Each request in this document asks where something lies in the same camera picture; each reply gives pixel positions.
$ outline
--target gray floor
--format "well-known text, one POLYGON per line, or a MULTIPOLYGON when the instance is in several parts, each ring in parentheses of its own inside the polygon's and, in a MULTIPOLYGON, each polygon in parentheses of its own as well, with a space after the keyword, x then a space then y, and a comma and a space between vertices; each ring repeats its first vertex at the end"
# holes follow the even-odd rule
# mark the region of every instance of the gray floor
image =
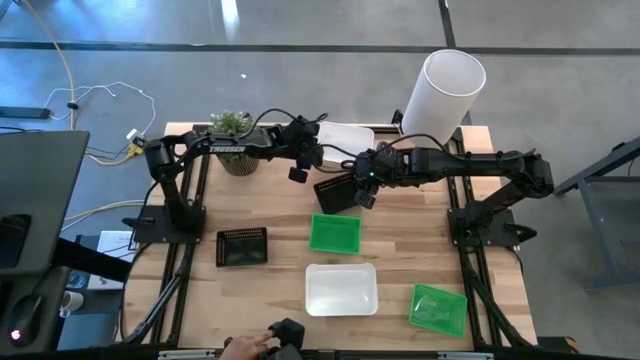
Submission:
MULTIPOLYGON (((32 3, 67 41, 444 45, 436 0, 32 3)), ((463 46, 640 45, 636 1, 450 0, 449 6, 463 46)), ((16 5, 0 20, 0 37, 46 39, 16 5)), ((0 50, 0 55, 2 104, 41 106, 51 89, 68 86, 54 51, 0 50)), ((157 136, 167 121, 205 121, 211 112, 255 113, 273 106, 308 116, 326 111, 339 122, 387 123, 394 109, 406 106, 426 54, 69 51, 66 56, 77 85, 125 81, 155 97, 158 117, 149 134, 157 136)), ((473 123, 490 126, 498 149, 537 148, 551 162, 556 182, 640 134, 638 57, 479 59, 488 81, 471 110, 473 123)), ((143 128, 150 119, 146 99, 116 91, 115 99, 96 92, 81 102, 79 126, 91 131, 94 146, 119 149, 131 128, 143 128)), ((52 108, 62 112, 66 101, 60 95, 52 108)), ((63 129, 68 123, 0 120, 0 125, 63 129)), ((141 198, 148 184, 141 159, 114 168, 85 160, 69 213, 141 198)), ((604 273, 604 262, 578 194, 525 201, 515 211, 519 222, 539 231, 522 249, 538 334, 572 336, 586 353, 637 357, 640 287, 582 289, 584 280, 604 273)), ((63 235, 124 229, 120 219, 133 213, 99 214, 63 235)), ((73 337, 71 326, 65 328, 67 337, 73 337)))

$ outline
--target green plastic container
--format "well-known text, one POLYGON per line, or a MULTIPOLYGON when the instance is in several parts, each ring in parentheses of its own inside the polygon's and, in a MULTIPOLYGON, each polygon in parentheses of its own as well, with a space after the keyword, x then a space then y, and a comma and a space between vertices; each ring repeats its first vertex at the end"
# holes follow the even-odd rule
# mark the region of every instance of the green plastic container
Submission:
POLYGON ((464 336, 467 322, 467 298, 415 284, 409 322, 415 326, 461 338, 464 336))
POLYGON ((340 254, 360 253, 360 218, 313 214, 309 248, 340 254))

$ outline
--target person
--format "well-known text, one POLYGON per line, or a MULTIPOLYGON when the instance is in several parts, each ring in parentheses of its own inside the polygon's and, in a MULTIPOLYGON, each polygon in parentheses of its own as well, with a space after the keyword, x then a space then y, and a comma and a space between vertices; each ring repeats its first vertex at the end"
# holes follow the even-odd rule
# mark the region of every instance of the person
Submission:
POLYGON ((272 337, 273 333, 269 331, 257 337, 240 336, 233 338, 222 352, 220 360, 256 360, 258 355, 269 349, 269 346, 265 343, 272 337))

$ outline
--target plant pot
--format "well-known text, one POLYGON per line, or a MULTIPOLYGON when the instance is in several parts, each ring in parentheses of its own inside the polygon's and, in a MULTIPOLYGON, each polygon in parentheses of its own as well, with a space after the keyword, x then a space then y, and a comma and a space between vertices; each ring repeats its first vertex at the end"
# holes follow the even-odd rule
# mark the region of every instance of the plant pot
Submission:
POLYGON ((222 163, 227 172, 233 176, 246 176, 256 171, 258 168, 258 164, 260 164, 259 159, 250 158, 248 156, 242 155, 238 157, 237 155, 217 155, 218 160, 222 163))

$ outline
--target white cup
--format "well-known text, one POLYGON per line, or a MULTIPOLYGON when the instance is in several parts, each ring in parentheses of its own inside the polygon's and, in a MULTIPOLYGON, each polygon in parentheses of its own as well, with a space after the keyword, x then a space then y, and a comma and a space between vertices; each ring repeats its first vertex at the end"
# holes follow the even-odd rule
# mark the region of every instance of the white cup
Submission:
POLYGON ((82 294, 65 291, 62 296, 62 303, 60 304, 60 317, 66 318, 71 315, 72 312, 78 310, 84 302, 84 296, 82 294))
MULTIPOLYGON (((424 61, 404 113, 404 134, 426 133, 446 143, 486 80, 482 64, 473 56, 458 50, 432 53, 424 61)), ((411 138, 411 142, 435 147, 424 137, 411 138)))

